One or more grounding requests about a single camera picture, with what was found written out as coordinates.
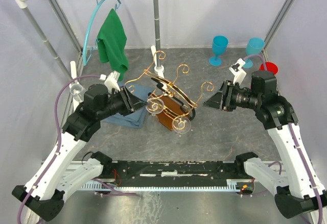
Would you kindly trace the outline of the clear wine glass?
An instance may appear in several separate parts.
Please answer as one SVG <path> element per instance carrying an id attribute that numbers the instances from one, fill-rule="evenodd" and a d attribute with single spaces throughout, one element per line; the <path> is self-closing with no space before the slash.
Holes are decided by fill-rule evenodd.
<path id="1" fill-rule="evenodd" d="M 73 99 L 79 103 L 84 101 L 84 94 L 86 89 L 80 84 L 73 84 L 70 87 L 70 93 Z"/>
<path id="2" fill-rule="evenodd" d="M 165 108 L 164 102 L 159 98 L 152 97 L 147 100 L 146 110 L 152 116 L 161 113 L 164 110 L 164 108 Z"/>
<path id="3" fill-rule="evenodd" d="M 172 121 L 172 128 L 180 138 L 191 130 L 191 121 L 186 116 L 177 116 Z"/>

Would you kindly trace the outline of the clear wine glass front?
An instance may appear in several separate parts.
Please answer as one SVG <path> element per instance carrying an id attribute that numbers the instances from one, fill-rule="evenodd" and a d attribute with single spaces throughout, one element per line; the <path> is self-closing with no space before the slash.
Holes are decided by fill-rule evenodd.
<path id="1" fill-rule="evenodd" d="M 180 138 L 191 130 L 191 121 L 186 116 L 177 116 L 172 121 L 172 128 Z"/>

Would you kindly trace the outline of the blue wine glass front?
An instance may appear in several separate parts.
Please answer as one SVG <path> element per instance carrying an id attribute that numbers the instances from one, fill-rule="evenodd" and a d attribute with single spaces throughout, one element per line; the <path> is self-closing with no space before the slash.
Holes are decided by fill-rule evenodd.
<path id="1" fill-rule="evenodd" d="M 222 64 L 220 56 L 225 53 L 228 43 L 228 39 L 225 36 L 219 35 L 213 38 L 212 51 L 214 56 L 209 58 L 210 65 L 220 66 Z"/>

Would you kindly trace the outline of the blue wine glass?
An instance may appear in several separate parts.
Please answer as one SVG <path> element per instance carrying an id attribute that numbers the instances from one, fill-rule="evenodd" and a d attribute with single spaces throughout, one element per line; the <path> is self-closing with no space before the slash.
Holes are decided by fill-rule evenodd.
<path id="1" fill-rule="evenodd" d="M 209 58 L 210 65 L 220 66 L 222 64 L 220 56 L 225 53 L 228 43 L 228 39 L 225 36 L 219 35 L 213 38 L 212 51 L 214 56 Z"/>
<path id="2" fill-rule="evenodd" d="M 262 38 L 253 37 L 250 38 L 246 46 L 246 56 L 260 54 L 265 46 L 265 42 Z M 245 59 L 244 68 L 251 68 L 253 61 L 251 59 Z"/>

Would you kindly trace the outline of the red wine glass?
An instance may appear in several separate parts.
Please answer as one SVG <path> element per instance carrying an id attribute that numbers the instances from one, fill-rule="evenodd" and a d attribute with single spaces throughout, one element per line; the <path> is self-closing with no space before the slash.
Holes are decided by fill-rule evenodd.
<path id="1" fill-rule="evenodd" d="M 273 62 L 265 62 L 265 64 L 261 64 L 259 70 L 267 70 L 272 72 L 274 75 L 278 73 L 278 66 Z"/>

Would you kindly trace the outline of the blue wine glass back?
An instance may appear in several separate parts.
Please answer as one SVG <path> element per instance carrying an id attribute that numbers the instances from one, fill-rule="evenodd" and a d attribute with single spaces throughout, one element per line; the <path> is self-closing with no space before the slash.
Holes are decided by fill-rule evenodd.
<path id="1" fill-rule="evenodd" d="M 246 56 L 260 54 L 265 46 L 265 42 L 262 38 L 253 37 L 250 38 L 246 46 Z M 253 61 L 251 59 L 245 59 L 244 68 L 251 68 Z"/>

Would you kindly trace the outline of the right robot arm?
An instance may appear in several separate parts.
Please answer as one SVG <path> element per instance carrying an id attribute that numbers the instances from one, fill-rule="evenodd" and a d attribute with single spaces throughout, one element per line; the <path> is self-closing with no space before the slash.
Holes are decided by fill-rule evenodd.
<path id="1" fill-rule="evenodd" d="M 225 80 L 203 106 L 226 112 L 237 107 L 253 110 L 273 140 L 287 175 L 280 176 L 254 153 L 236 157 L 235 175 L 241 179 L 251 176 L 259 181 L 274 196 L 275 204 L 285 218 L 317 211 L 317 222 L 322 223 L 326 188 L 310 162 L 296 113 L 292 105 L 279 95 L 277 79 L 272 72 L 254 71 L 249 88 Z"/>

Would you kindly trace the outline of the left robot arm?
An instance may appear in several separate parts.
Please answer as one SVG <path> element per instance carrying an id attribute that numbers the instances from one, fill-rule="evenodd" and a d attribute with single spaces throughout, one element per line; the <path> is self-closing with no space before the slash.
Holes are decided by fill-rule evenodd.
<path id="1" fill-rule="evenodd" d="M 76 154 L 100 129 L 101 121 L 116 114 L 132 114 L 146 104 L 125 86 L 109 91 L 104 84 L 91 85 L 84 93 L 84 101 L 58 129 L 56 146 L 41 168 L 25 185 L 15 186 L 12 195 L 42 220 L 53 220 L 68 198 L 85 183 L 112 174 L 112 159 L 96 152 L 68 176 L 63 175 Z"/>

